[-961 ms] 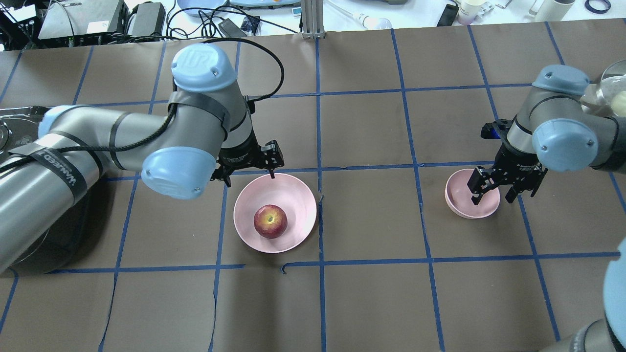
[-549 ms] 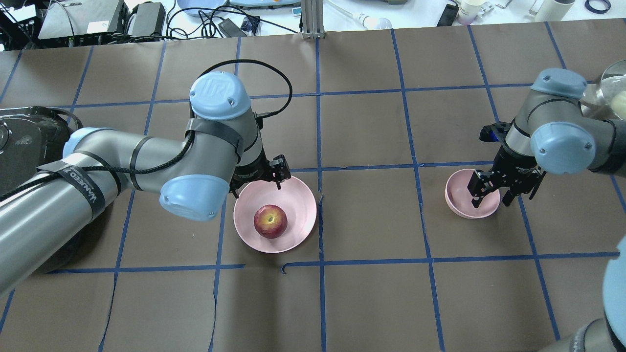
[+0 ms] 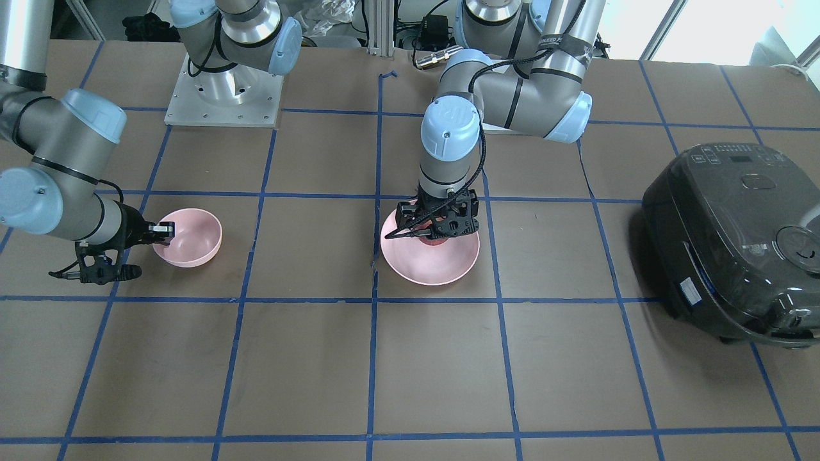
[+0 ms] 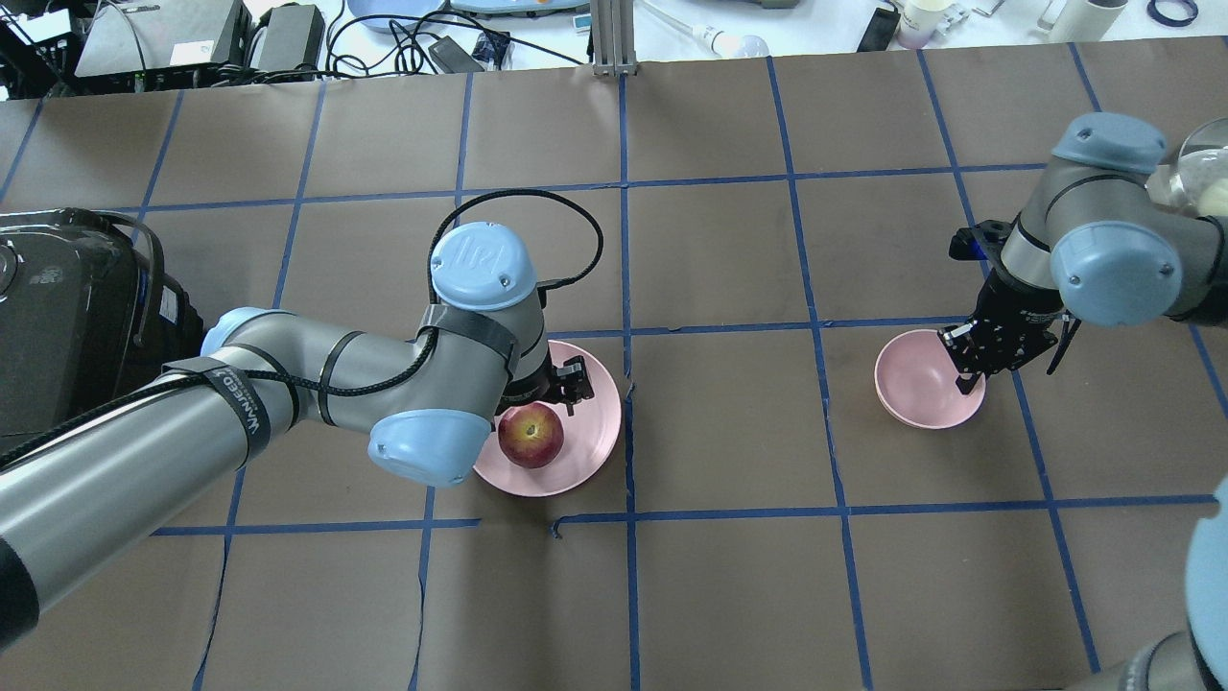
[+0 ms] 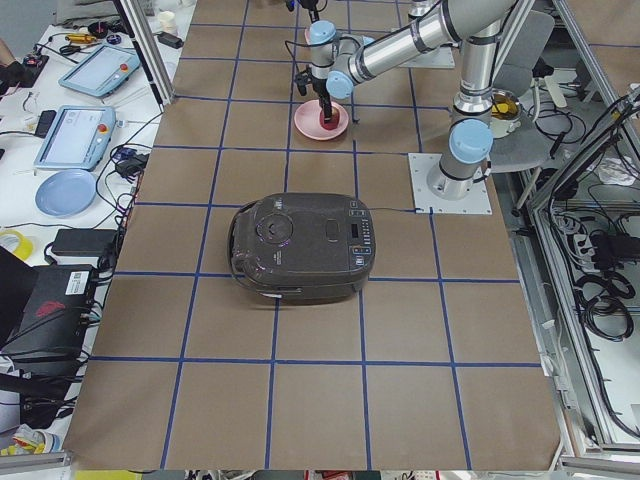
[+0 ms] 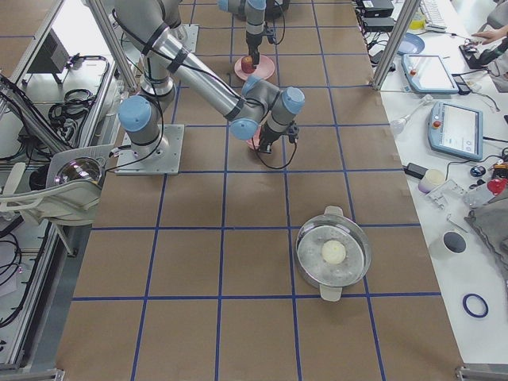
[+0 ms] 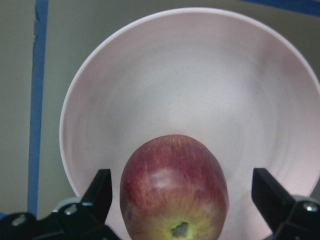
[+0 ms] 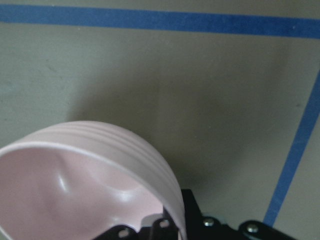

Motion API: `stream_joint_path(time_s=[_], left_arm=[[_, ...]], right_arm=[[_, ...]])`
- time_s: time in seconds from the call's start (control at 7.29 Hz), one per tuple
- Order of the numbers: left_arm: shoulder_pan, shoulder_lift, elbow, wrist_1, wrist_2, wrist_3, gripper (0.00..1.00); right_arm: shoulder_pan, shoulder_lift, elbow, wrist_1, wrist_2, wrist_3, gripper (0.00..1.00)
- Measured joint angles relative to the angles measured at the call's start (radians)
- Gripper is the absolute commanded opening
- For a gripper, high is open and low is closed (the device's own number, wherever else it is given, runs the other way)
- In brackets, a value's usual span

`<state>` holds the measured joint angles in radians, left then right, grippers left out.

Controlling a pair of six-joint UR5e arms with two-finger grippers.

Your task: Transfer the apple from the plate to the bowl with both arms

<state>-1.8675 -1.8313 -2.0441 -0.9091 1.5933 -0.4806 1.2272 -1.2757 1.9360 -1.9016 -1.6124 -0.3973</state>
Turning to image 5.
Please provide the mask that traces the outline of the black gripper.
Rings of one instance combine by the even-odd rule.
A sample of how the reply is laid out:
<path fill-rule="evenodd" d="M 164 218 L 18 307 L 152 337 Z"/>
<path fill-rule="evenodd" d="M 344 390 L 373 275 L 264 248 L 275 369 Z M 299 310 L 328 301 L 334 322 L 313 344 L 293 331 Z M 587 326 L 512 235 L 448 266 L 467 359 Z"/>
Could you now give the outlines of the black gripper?
<path fill-rule="evenodd" d="M 318 96 L 320 106 L 320 122 L 329 125 L 333 121 L 333 106 L 329 103 L 327 79 L 330 72 L 329 66 L 317 66 L 310 64 L 304 70 L 294 75 L 294 84 L 301 96 L 307 95 L 307 86 L 310 85 Z"/>

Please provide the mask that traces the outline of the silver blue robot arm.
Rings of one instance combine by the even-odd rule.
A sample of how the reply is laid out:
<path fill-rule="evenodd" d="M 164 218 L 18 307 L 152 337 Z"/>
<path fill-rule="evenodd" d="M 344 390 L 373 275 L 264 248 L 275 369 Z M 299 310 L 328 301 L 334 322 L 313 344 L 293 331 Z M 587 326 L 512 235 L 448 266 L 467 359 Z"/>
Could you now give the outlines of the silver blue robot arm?
<path fill-rule="evenodd" d="M 311 24 L 302 46 L 310 63 L 297 72 L 295 83 L 301 92 L 311 87 L 317 98 L 300 105 L 293 122 L 307 153 L 327 157 L 328 145 L 335 143 L 338 153 L 354 156 L 356 178 L 378 174 L 384 189 L 398 187 L 391 168 L 407 162 L 398 149 L 407 136 L 396 128 L 386 105 L 400 99 L 402 87 L 421 80 L 427 81 L 430 91 L 452 88 L 454 126 L 489 120 L 502 30 L 515 2 L 416 1 L 408 24 L 378 39 L 338 30 L 320 19 L 314 2 L 305 7 Z M 392 75 L 389 86 L 379 83 L 386 73 Z M 338 102 L 350 99 L 357 86 L 368 82 L 376 84 L 378 95 L 365 108 L 380 116 L 345 140 L 343 133 L 352 120 Z"/>

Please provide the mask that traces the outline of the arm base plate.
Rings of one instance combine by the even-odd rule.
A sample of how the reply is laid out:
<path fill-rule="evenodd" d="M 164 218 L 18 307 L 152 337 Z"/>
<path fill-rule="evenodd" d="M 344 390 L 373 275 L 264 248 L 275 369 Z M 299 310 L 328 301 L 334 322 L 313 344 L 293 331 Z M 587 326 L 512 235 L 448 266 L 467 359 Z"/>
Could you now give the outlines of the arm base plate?
<path fill-rule="evenodd" d="M 455 60 L 450 45 L 440 46 L 432 51 L 422 53 L 401 64 L 402 68 L 419 69 L 454 69 Z"/>
<path fill-rule="evenodd" d="M 486 180 L 476 168 L 467 180 L 453 180 L 440 169 L 439 153 L 409 153 L 414 209 L 422 214 L 491 215 Z"/>

